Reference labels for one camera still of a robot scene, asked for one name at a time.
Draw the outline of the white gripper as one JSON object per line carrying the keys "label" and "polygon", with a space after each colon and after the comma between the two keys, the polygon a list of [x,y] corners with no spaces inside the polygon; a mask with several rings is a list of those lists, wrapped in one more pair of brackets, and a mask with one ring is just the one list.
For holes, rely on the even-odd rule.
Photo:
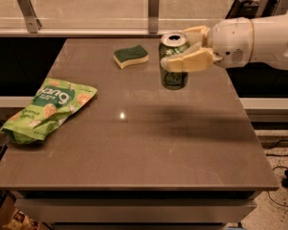
{"label": "white gripper", "polygon": [[168,72],[198,72],[213,64],[222,68],[239,68],[250,61],[254,44],[254,26],[250,19],[227,19],[211,30],[207,26],[196,26],[184,29],[183,33],[190,44],[205,46],[208,42],[210,48],[187,49],[184,53],[163,56],[160,64]]}

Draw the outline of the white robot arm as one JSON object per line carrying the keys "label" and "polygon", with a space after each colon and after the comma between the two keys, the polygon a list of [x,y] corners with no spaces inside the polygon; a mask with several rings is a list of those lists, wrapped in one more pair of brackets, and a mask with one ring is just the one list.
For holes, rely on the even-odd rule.
{"label": "white robot arm", "polygon": [[161,60],[168,72],[196,72],[213,65],[240,68],[257,62],[288,70],[288,14],[226,19],[211,28],[185,29],[184,34],[190,47]]}

